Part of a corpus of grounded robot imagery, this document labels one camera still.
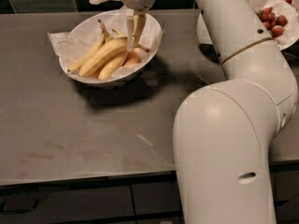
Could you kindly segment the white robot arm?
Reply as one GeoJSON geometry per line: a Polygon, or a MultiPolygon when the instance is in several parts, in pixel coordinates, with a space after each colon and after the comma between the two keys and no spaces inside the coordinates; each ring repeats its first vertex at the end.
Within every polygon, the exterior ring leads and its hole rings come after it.
{"type": "Polygon", "coordinates": [[[185,224],[277,224],[273,138],[295,112],[296,78],[247,0],[195,0],[226,79],[191,93],[174,120],[185,224]]]}

